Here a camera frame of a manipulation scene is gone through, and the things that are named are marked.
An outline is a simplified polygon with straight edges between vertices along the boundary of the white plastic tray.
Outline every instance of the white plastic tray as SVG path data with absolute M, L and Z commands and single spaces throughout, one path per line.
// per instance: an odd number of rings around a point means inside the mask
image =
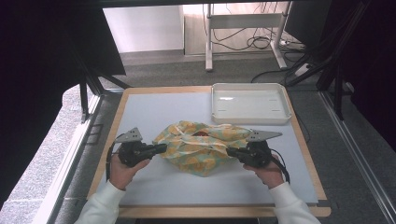
M 284 124 L 291 117 L 285 92 L 277 83 L 215 84 L 212 119 L 230 124 Z

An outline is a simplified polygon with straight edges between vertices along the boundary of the white sleeve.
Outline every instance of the white sleeve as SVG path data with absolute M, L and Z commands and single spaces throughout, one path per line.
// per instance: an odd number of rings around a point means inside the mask
M 275 214 L 279 224 L 320 224 L 306 203 L 297 198 L 289 183 L 270 189 L 270 193 L 275 202 Z
M 114 224 L 119 215 L 119 203 L 125 191 L 109 181 L 85 203 L 75 224 Z

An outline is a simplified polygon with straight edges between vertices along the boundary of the wooden table edge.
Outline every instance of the wooden table edge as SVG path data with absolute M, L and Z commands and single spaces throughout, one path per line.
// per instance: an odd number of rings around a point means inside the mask
M 108 149 L 111 147 L 114 139 L 116 138 L 117 130 L 120 126 L 120 120 L 125 109 L 126 102 L 130 94 L 151 94 L 151 93 L 183 93 L 183 92 L 211 92 L 211 86 L 186 86 L 186 87 L 150 87 L 150 88 L 130 88 L 126 89 L 120 99 L 120 104 L 114 117 L 113 123 L 108 134 L 105 148 L 100 158 L 98 168 L 93 177 L 93 181 L 88 192 L 87 198 L 93 195 L 102 179 L 103 173 L 106 169 L 106 155 Z M 305 164 L 308 169 L 308 173 L 314 183 L 315 191 L 320 201 L 327 201 L 326 194 L 321 185 L 318 177 L 315 164 L 312 161 L 308 147 L 304 140 L 303 133 L 301 131 L 298 120 L 295 116 L 292 108 L 290 98 L 285 91 L 288 104 L 290 106 L 290 112 L 292 114 L 290 118 L 291 125 L 296 134 L 296 138 L 300 149 L 303 153 Z M 309 205 L 309 209 L 312 214 L 316 217 L 327 217 L 331 213 L 331 208 L 328 206 L 317 207 L 316 205 Z M 273 217 L 274 207 L 265 206 L 233 206 L 233 207 L 216 207 L 216 206 L 150 206 L 150 207 L 138 207 L 138 206 L 120 206 L 120 217 Z

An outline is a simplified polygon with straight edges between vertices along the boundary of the yellow floral cloth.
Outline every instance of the yellow floral cloth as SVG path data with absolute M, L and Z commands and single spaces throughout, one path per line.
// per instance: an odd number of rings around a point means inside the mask
M 161 156 L 181 171 L 207 176 L 219 165 L 233 160 L 227 155 L 226 148 L 245 147 L 250 132 L 231 124 L 214 126 L 182 120 L 169 125 L 153 144 L 168 145 Z

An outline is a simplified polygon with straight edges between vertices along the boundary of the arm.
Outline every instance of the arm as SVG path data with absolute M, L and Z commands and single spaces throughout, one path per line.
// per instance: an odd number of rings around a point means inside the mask
M 111 158 L 110 179 L 103 189 L 94 193 L 82 208 L 76 224 L 115 223 L 119 215 L 119 203 L 125 195 L 126 186 L 140 169 L 149 164 L 149 160 L 139 162 L 130 168 L 120 162 L 118 154 Z
M 280 169 L 271 162 L 266 167 L 254 168 L 244 165 L 244 168 L 255 172 L 256 176 L 267 185 L 275 202 L 275 214 L 279 224 L 319 224 L 309 211 L 308 206 L 285 183 Z

